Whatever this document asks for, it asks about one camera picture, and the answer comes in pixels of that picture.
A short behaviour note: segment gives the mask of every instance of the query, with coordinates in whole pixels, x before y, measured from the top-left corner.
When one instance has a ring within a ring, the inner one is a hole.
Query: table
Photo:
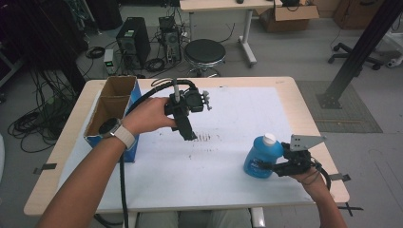
[[[248,44],[249,28],[251,25],[253,10],[259,8],[272,8],[274,6],[273,2],[274,1],[267,0],[245,0],[242,4],[238,4],[236,0],[181,0],[181,9],[185,12],[189,12],[190,40],[192,40],[192,33],[194,30],[193,14],[195,12],[212,10],[246,10],[243,36],[240,36],[239,41],[248,57],[249,67],[252,67],[252,65],[258,62]]]
[[[274,87],[277,90],[292,132],[298,135],[319,136],[315,122],[299,93],[297,85],[290,77],[194,78],[190,80],[198,87]],[[149,79],[141,79],[139,80],[139,86],[141,89],[147,91],[152,81],[153,80]],[[57,166],[55,169],[44,170],[42,172],[24,208],[24,212],[27,215],[42,215],[55,195],[62,170],[76,143],[78,132],[80,132],[85,122],[86,114],[89,112],[97,93],[102,89],[104,84],[104,80],[95,80],[86,83],[48,159],[48,163],[57,163]],[[313,156],[323,164],[329,174],[338,173],[324,143],[312,148],[310,151]],[[346,202],[349,200],[349,194],[342,180],[333,181],[331,194],[334,196],[335,202]]]

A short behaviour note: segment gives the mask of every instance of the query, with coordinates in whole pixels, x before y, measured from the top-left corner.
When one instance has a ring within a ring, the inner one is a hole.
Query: box
[[[365,29],[383,0],[341,0],[334,20],[342,29]]]
[[[136,77],[107,78],[84,132],[84,138],[89,145],[94,147],[102,139],[98,129],[106,120],[112,117],[121,119],[128,108],[141,96]],[[124,152],[125,162],[134,162],[139,136],[135,138],[136,143]]]
[[[260,23],[269,32],[306,30],[310,19],[318,18],[317,6],[275,7],[259,16]]]
[[[341,0],[314,0],[320,18],[333,18]]]

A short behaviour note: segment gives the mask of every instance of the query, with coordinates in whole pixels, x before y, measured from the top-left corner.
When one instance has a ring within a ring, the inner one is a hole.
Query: blue spray bottle
[[[253,146],[246,157],[243,170],[255,178],[268,178],[273,171],[261,169],[259,162],[270,162],[275,164],[277,159],[283,155],[281,144],[273,134],[266,133],[264,136],[255,138]]]

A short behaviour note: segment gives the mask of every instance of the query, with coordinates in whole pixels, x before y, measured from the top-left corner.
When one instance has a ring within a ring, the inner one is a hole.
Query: metal stand
[[[371,51],[382,40],[402,10],[403,1],[401,0],[385,0],[383,2],[370,25],[362,33],[346,62],[344,62],[340,71],[326,89],[326,92],[317,95],[322,108],[341,108],[338,102],[341,94],[359,72]]]
[[[252,49],[250,48],[250,46],[248,44],[249,29],[251,28],[252,13],[253,13],[253,11],[251,9],[249,9],[246,12],[243,36],[240,36],[240,39],[239,39],[240,44],[242,45],[242,48],[245,51],[246,56],[248,57],[249,67],[252,67],[253,65],[255,65],[258,62],[255,58],[255,55],[252,52]]]

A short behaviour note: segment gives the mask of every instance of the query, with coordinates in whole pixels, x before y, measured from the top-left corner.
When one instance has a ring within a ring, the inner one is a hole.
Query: hand
[[[163,107],[168,101],[168,98],[145,100],[122,119],[123,126],[133,135],[154,131],[165,126],[175,127],[175,121],[163,113]]]
[[[330,195],[326,184],[314,167],[311,167],[308,171],[303,174],[290,176],[291,178],[300,182],[305,189],[305,191],[311,196],[312,200],[317,201],[322,197]]]

